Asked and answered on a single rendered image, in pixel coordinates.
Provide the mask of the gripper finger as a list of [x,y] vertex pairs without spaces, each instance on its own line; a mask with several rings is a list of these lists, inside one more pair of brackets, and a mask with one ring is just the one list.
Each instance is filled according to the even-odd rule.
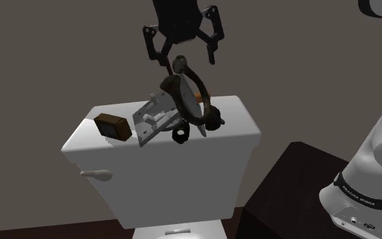
[[219,41],[223,40],[225,37],[221,17],[216,5],[209,5],[202,11],[202,16],[211,21],[213,34],[209,36],[199,29],[197,31],[197,36],[206,43],[209,63],[214,65],[214,53],[218,50]]
[[147,48],[147,53],[150,60],[156,60],[160,66],[165,67],[168,74],[172,75],[173,70],[168,59],[168,54],[172,48],[173,43],[170,41],[169,37],[166,37],[161,51],[155,49],[154,37],[159,32],[157,25],[145,25],[142,28],[142,33],[145,39],[145,45]]

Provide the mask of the grey pointed flat plate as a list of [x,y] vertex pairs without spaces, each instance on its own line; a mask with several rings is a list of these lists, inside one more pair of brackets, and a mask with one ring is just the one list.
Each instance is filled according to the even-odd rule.
[[187,78],[180,74],[180,93],[185,105],[185,109],[188,110],[195,117],[203,116],[203,108],[198,103],[190,85],[188,84]]

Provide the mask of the grey plate with white switches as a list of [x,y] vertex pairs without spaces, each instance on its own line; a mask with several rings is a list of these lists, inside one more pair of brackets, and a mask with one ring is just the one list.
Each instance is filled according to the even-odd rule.
[[149,96],[150,100],[132,115],[141,147],[160,132],[170,131],[182,121],[175,102],[168,93],[162,90]]

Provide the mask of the brown box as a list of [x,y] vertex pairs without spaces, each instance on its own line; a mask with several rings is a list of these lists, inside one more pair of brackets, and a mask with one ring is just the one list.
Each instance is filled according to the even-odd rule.
[[132,130],[126,118],[100,113],[94,118],[99,133],[102,136],[118,141],[127,141],[132,136]]

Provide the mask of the white toilet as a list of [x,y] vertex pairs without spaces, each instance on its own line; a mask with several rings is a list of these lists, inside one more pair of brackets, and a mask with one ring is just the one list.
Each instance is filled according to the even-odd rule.
[[233,216],[238,191],[261,131],[237,96],[214,96],[224,119],[201,135],[192,127],[178,144],[161,132],[140,146],[136,136],[118,141],[102,136],[94,118],[107,113],[132,119],[141,102],[94,107],[62,147],[83,177],[110,172],[109,180],[92,180],[132,239],[228,239],[223,220]]

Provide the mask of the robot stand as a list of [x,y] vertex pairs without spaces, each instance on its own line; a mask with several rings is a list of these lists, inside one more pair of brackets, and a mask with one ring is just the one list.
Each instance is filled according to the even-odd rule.
[[306,143],[289,144],[243,207],[235,239],[358,239],[332,222],[319,199],[346,165]]

